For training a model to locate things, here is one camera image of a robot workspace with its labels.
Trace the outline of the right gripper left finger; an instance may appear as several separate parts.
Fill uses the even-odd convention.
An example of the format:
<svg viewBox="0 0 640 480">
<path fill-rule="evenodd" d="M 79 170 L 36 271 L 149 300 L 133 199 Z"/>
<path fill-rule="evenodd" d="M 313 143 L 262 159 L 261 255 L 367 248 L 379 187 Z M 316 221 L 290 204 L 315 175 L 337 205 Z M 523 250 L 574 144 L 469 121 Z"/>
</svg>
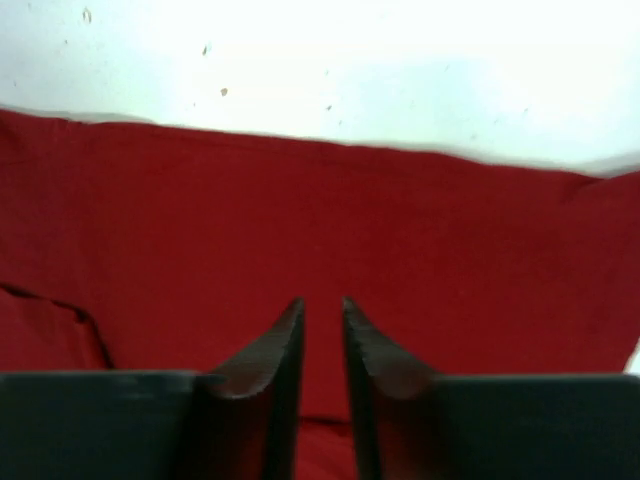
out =
<svg viewBox="0 0 640 480">
<path fill-rule="evenodd" d="M 304 321 L 294 299 L 207 373 L 3 374 L 2 477 L 292 478 Z"/>
</svg>

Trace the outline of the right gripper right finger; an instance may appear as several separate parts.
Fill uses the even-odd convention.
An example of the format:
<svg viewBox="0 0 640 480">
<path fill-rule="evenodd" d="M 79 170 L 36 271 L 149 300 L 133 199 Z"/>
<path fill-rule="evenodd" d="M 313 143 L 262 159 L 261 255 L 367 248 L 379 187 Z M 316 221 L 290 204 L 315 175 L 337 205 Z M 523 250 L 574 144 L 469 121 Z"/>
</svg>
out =
<svg viewBox="0 0 640 480">
<path fill-rule="evenodd" d="M 636 376 L 443 374 L 351 299 L 342 321 L 359 478 L 638 477 Z"/>
</svg>

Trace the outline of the dark red t shirt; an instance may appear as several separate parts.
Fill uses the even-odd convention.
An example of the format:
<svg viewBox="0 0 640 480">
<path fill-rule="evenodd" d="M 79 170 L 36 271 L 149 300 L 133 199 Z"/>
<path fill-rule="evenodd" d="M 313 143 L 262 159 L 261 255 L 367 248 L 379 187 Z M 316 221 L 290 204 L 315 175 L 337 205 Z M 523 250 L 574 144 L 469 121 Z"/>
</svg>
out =
<svg viewBox="0 0 640 480">
<path fill-rule="evenodd" d="M 296 475 L 355 475 L 341 300 L 446 373 L 617 372 L 639 177 L 1 115 L 3 370 L 206 370 L 306 303 Z"/>
</svg>

